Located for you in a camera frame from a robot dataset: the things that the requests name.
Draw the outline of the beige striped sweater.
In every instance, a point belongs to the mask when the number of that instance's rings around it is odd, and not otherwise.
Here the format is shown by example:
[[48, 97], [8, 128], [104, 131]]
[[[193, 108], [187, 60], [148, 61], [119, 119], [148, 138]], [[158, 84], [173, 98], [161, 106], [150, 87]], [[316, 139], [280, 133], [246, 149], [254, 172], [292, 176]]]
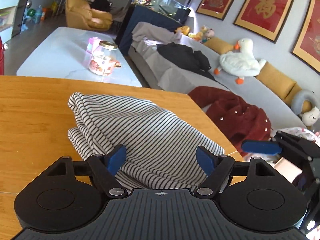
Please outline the beige striped sweater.
[[225, 152], [175, 113], [149, 100], [77, 92], [68, 106], [76, 123], [68, 137], [82, 159], [125, 146], [126, 161], [116, 179], [127, 190], [193, 190], [206, 178], [196, 161], [197, 148], [217, 156]]

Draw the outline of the red fuzzy coat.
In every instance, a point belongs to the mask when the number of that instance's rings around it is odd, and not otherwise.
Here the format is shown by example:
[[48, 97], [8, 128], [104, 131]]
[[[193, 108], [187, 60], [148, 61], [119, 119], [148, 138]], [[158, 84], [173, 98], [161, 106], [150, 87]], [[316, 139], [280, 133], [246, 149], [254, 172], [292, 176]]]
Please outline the red fuzzy coat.
[[250, 105], [242, 97], [223, 89], [199, 86], [188, 94], [244, 157], [244, 140], [267, 140], [271, 122], [263, 109]]

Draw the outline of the grey neck pillow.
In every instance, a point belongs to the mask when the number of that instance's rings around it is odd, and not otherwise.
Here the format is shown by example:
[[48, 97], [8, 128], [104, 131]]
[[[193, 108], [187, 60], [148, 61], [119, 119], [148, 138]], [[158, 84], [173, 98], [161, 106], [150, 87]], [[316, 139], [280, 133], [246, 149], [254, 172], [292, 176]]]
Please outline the grey neck pillow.
[[311, 103], [312, 109], [314, 107], [319, 109], [319, 99], [317, 99], [315, 93], [310, 90], [303, 89], [296, 93], [291, 101], [291, 110], [295, 115], [300, 115], [303, 112], [303, 104], [306, 101]]

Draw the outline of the grey sofa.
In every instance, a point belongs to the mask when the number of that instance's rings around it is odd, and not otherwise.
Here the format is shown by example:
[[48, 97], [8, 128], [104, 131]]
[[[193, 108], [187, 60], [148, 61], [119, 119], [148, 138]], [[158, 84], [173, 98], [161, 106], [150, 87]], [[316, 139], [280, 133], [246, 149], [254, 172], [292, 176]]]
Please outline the grey sofa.
[[204, 77], [184, 70], [157, 52], [157, 45], [162, 42], [162, 38], [138, 34], [134, 35], [129, 49], [132, 61], [151, 88], [183, 94], [199, 86], [229, 90], [247, 103], [263, 109], [273, 129], [304, 127], [291, 108], [255, 77], [247, 77], [242, 85], [237, 85], [235, 77], [224, 71], [214, 75], [213, 70], [209, 70], [210, 77]]

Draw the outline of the white goose plush toy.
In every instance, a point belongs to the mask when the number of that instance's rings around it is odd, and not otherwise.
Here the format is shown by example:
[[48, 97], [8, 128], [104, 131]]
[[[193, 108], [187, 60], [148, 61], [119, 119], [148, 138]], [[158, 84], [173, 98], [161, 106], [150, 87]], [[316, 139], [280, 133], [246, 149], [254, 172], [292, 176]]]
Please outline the white goose plush toy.
[[234, 46], [239, 52], [229, 51], [219, 57], [219, 66], [214, 70], [219, 75], [221, 70], [236, 77], [235, 83], [242, 85], [245, 77], [255, 77], [260, 74], [266, 64], [265, 59], [259, 61], [253, 55], [253, 40], [239, 39]]

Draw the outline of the glass jar with gold lid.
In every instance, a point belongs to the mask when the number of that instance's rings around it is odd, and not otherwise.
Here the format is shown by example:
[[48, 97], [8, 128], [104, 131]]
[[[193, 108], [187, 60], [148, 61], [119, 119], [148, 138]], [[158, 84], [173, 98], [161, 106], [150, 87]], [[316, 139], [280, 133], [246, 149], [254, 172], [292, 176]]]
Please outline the glass jar with gold lid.
[[99, 76], [110, 75], [115, 68], [118, 46], [109, 41], [100, 41], [99, 46], [92, 52], [89, 70]]

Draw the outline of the black jacket on sofa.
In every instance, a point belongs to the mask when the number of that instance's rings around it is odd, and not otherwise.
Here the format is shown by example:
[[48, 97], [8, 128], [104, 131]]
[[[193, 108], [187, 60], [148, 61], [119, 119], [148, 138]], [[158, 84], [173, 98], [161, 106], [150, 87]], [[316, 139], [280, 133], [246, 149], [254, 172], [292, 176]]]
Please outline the black jacket on sofa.
[[183, 44], [158, 44], [157, 52], [177, 67], [199, 74], [215, 81], [209, 73], [211, 66], [207, 57], [199, 50], [193, 51], [191, 47]]

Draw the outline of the yellow cushion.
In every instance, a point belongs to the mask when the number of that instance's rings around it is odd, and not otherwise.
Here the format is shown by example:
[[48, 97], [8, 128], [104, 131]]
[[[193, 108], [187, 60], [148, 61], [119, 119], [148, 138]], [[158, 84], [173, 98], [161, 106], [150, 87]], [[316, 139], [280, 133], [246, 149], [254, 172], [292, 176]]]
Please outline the yellow cushion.
[[218, 38], [218, 37], [212, 37], [208, 41], [204, 43], [204, 45], [211, 50], [215, 51], [219, 55], [225, 54], [227, 52], [233, 51], [234, 46], [229, 44], [228, 42]]

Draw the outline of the beige blanket on sofa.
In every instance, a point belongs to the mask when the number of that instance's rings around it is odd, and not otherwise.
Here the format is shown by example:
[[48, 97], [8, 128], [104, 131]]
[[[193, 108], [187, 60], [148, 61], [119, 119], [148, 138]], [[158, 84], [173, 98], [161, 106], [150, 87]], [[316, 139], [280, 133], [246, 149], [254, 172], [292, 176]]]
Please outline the beige blanket on sofa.
[[182, 36], [181, 32], [173, 33], [151, 23], [139, 22], [132, 31], [131, 46], [136, 49], [142, 41], [155, 42], [156, 44], [179, 43]]

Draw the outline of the white marble coffee table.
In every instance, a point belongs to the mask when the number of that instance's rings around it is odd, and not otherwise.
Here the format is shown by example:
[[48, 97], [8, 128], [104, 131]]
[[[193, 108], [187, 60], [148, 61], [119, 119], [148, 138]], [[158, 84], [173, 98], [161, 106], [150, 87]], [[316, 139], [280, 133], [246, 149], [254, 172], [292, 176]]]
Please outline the white marble coffee table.
[[108, 76], [98, 76], [89, 71], [91, 54], [87, 51], [90, 38], [112, 42], [112, 37], [81, 29], [59, 27], [53, 31], [23, 62], [17, 76], [51, 77], [84, 80], [142, 87], [131, 67], [116, 50], [116, 67]]

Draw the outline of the small plush toys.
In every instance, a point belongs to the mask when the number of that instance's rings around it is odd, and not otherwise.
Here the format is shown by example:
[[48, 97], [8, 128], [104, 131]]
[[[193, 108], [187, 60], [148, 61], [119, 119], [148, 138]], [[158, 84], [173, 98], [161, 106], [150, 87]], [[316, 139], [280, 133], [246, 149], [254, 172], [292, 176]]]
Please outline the small plush toys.
[[202, 26], [200, 28], [200, 31], [194, 34], [190, 32], [190, 28], [187, 25], [185, 25], [182, 27], [178, 27], [175, 30], [175, 33], [182, 33], [183, 35], [188, 36], [189, 38], [192, 38], [193, 40], [198, 41], [200, 43], [206, 43], [215, 36], [215, 32], [213, 31], [213, 29], [208, 28], [207, 26]]

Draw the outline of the red calligraphy framed picture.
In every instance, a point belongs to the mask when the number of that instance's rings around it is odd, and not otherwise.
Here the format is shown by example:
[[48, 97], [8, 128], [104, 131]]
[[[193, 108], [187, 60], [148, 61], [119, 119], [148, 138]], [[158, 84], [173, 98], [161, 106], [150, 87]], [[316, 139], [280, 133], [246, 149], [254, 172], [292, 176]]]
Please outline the red calligraphy framed picture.
[[245, 0], [234, 25], [276, 43], [294, 0]]

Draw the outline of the red barrel stool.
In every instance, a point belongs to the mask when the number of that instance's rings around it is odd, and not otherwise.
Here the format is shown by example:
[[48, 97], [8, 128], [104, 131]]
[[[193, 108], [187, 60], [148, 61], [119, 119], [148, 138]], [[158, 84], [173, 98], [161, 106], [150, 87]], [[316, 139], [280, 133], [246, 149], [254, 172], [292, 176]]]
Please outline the red barrel stool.
[[4, 52], [8, 49], [8, 44], [0, 38], [0, 75], [4, 75]]

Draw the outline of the blue water bottle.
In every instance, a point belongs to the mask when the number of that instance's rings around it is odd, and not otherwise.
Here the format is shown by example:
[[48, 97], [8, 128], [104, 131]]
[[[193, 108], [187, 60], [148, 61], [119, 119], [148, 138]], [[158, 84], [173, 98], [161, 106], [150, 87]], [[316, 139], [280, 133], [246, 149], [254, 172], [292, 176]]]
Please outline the blue water bottle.
[[34, 23], [35, 24], [38, 24], [40, 23], [41, 21], [41, 18], [42, 18], [42, 6], [39, 5], [38, 8], [36, 9], [36, 12], [35, 12], [35, 16], [34, 16]]

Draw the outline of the glass fish tank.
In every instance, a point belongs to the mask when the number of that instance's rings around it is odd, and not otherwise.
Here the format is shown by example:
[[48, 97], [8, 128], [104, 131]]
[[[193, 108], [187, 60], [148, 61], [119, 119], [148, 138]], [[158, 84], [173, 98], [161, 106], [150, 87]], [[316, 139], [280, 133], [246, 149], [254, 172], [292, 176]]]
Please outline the glass fish tank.
[[146, 7], [179, 23], [184, 23], [190, 13], [189, 8], [176, 0], [132, 0], [131, 4]]

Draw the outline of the white TV shelf unit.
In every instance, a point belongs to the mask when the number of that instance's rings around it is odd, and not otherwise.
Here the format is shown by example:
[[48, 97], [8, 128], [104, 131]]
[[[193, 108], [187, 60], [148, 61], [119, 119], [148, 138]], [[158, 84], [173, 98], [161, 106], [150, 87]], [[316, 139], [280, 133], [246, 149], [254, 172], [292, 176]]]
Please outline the white TV shelf unit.
[[8, 12], [5, 24], [1, 26], [1, 39], [3, 43], [8, 42], [12, 37], [12, 30], [16, 11], [20, 0], [1, 0], [1, 12]]

